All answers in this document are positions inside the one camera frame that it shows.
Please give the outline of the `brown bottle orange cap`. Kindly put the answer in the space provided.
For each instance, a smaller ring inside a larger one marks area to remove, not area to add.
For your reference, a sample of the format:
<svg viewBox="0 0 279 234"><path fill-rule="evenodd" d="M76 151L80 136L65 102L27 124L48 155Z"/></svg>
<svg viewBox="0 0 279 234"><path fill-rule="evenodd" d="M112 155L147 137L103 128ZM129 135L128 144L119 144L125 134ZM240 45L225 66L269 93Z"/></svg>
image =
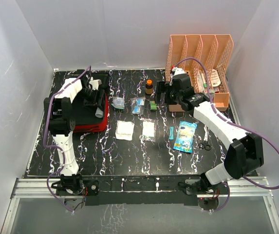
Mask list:
<svg viewBox="0 0 279 234"><path fill-rule="evenodd" d="M153 93L153 83L151 79L148 79L145 85L145 93L150 96Z"/></svg>

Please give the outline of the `white plastic bottle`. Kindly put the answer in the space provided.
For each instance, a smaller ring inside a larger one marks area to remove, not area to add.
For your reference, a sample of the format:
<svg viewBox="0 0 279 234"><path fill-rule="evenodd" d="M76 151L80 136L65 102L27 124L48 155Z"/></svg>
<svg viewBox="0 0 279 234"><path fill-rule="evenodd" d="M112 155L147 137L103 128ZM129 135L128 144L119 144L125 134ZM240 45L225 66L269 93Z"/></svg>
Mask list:
<svg viewBox="0 0 279 234"><path fill-rule="evenodd" d="M96 110L96 112L95 112L95 116L96 116L97 118L103 118L103 116L104 116L104 111L101 110L100 108L97 108L97 110Z"/></svg>

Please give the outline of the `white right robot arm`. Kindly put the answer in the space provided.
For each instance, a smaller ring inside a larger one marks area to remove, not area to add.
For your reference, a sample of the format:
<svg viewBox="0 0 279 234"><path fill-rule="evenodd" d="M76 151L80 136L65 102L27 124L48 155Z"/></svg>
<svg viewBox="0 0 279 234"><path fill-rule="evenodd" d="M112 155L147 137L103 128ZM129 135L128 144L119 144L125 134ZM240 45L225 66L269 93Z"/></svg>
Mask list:
<svg viewBox="0 0 279 234"><path fill-rule="evenodd" d="M155 102L159 103L165 94L165 103L179 104L198 121L209 128L227 148L224 162L202 173L200 180L193 183L194 189L212 193L218 184L232 179L240 179L264 164L261 137L233 126L203 93L195 93L188 74L174 75L170 82L156 84Z"/></svg>

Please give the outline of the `clear bag white gauze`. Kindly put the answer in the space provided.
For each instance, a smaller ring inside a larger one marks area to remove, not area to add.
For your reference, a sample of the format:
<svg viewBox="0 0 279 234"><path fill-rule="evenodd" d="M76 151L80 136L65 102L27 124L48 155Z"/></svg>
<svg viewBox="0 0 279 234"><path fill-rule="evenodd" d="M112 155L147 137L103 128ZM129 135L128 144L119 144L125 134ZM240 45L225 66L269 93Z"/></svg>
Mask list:
<svg viewBox="0 0 279 234"><path fill-rule="evenodd" d="M140 139L142 141L155 142L157 120L143 118L141 121L142 121L142 134L140 135Z"/></svg>

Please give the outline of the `clear bag blue mask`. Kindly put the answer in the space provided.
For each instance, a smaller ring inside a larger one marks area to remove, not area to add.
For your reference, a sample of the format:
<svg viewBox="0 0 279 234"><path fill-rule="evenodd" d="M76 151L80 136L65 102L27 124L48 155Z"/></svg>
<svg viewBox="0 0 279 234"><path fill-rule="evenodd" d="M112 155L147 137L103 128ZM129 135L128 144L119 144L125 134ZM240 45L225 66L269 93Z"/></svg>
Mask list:
<svg viewBox="0 0 279 234"><path fill-rule="evenodd" d="M124 110L125 107L125 99L122 97L113 97L112 98L112 106L118 110Z"/></svg>

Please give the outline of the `clear bag blue bandage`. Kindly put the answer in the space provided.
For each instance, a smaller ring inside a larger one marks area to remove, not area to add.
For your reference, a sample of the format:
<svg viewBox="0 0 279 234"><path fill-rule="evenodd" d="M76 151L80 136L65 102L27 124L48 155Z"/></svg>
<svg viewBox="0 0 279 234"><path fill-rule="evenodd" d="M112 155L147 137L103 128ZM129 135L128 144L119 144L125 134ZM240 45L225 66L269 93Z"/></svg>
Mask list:
<svg viewBox="0 0 279 234"><path fill-rule="evenodd" d="M131 113L133 115L142 115L145 109L145 98L144 97L137 97L131 98Z"/></svg>

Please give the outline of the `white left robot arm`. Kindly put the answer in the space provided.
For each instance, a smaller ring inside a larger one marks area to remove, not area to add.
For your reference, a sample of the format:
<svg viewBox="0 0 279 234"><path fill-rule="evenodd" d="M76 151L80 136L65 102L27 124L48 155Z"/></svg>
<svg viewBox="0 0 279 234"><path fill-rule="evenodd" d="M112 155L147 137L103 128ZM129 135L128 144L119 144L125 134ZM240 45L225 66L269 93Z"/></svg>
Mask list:
<svg viewBox="0 0 279 234"><path fill-rule="evenodd" d="M105 130L109 112L108 86L107 73L67 78L53 100L48 97L44 100L44 111L49 117L48 131L53 136L62 167L60 181L52 184L52 188L74 195L82 193L84 182L74 155L73 134Z"/></svg>

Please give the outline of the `white gauze pad packet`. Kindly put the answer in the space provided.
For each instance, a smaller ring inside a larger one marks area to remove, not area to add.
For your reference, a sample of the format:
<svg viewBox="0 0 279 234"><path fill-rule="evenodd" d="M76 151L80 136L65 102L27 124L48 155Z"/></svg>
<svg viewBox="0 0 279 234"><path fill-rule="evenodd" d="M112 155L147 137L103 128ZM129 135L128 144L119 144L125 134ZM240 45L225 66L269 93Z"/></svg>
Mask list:
<svg viewBox="0 0 279 234"><path fill-rule="evenodd" d="M134 123L130 121L118 121L115 136L119 140L132 141Z"/></svg>

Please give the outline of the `small green medicine box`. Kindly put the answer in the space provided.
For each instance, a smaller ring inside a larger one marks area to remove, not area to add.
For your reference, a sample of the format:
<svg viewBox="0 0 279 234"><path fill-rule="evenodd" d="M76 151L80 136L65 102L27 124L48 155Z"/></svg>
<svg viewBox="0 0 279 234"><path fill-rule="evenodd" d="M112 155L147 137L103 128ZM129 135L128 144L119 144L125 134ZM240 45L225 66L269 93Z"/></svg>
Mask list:
<svg viewBox="0 0 279 234"><path fill-rule="evenodd" d="M149 102L149 105L150 105L150 110L151 111L157 111L157 104L155 103L155 101L150 101Z"/></svg>

